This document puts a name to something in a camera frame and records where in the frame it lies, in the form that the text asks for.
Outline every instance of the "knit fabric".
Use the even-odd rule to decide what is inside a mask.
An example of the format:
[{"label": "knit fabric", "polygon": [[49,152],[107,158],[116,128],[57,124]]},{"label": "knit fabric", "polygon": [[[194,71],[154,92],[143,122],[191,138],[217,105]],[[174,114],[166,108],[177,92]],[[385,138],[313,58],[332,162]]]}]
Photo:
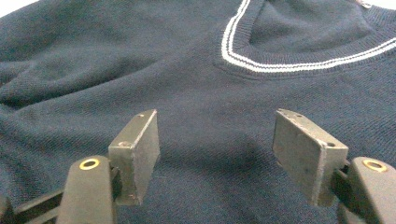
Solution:
[{"label": "knit fabric", "polygon": [[62,188],[155,108],[161,160],[119,223],[334,223],[276,165],[275,112],[396,166],[395,49],[396,13],[353,1],[39,1],[0,19],[0,194]]}]

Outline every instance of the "white stripe trim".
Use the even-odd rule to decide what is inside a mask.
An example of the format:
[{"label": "white stripe trim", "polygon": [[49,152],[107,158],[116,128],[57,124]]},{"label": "white stripe trim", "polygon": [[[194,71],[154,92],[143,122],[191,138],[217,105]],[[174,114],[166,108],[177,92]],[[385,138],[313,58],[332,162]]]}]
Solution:
[{"label": "white stripe trim", "polygon": [[382,54],[388,50],[396,48],[396,37],[391,40],[364,52],[353,54],[343,58],[335,58],[319,63],[257,63],[251,59],[233,52],[233,38],[235,36],[238,22],[244,16],[248,9],[250,0],[243,0],[235,16],[233,16],[227,24],[221,41],[221,55],[224,60],[236,66],[244,67],[253,72],[263,73],[282,73],[282,72],[298,72],[332,68],[337,65],[346,63],[355,63],[361,60],[372,58]]}]

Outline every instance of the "dark blue garment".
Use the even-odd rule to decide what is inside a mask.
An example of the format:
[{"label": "dark blue garment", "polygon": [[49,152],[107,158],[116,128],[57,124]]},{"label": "dark blue garment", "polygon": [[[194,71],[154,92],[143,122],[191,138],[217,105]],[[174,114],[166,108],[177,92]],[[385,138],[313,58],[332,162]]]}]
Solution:
[{"label": "dark blue garment", "polygon": [[276,165],[275,111],[396,166],[395,49],[394,11],[342,0],[42,0],[0,19],[0,193],[62,187],[156,108],[161,160],[119,223],[334,223]]}]

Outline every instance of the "metal bracket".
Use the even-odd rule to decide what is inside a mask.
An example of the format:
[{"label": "metal bracket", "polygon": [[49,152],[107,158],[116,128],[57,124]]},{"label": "metal bracket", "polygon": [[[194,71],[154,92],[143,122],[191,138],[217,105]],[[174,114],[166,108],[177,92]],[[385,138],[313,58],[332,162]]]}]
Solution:
[{"label": "metal bracket", "polygon": [[70,167],[58,224],[116,223],[110,164],[103,156],[92,156]]},{"label": "metal bracket", "polygon": [[332,174],[344,167],[347,146],[305,116],[278,109],[273,151],[309,203],[332,204]]},{"label": "metal bracket", "polygon": [[14,210],[9,198],[0,195],[0,223],[15,223]]},{"label": "metal bracket", "polygon": [[391,165],[358,157],[350,164],[347,176],[354,204],[367,223],[396,221],[396,170]]},{"label": "metal bracket", "polygon": [[157,111],[134,116],[110,144],[108,153],[111,166],[120,170],[122,188],[116,203],[141,204],[160,155]]}]

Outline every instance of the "screw hole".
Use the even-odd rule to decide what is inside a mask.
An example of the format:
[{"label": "screw hole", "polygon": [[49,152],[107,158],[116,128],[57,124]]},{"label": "screw hole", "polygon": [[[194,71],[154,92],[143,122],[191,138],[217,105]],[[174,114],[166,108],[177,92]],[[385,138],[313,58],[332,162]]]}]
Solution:
[{"label": "screw hole", "polygon": [[363,164],[374,171],[377,171],[379,173],[385,172],[388,170],[387,166],[381,164],[381,162],[379,161],[375,161],[375,160],[364,160]]},{"label": "screw hole", "polygon": [[99,165],[99,160],[97,159],[87,159],[79,165],[81,170],[91,170]]},{"label": "screw hole", "polygon": [[93,166],[93,165],[95,165],[94,161],[88,161],[88,162],[84,163],[84,167],[90,167],[90,166]]},{"label": "screw hole", "polygon": [[375,167],[375,168],[382,168],[382,165],[381,165],[381,164],[378,164],[378,163],[372,162],[372,161],[369,161],[369,162],[368,162],[368,165],[369,165],[369,166],[373,166],[373,167]]}]

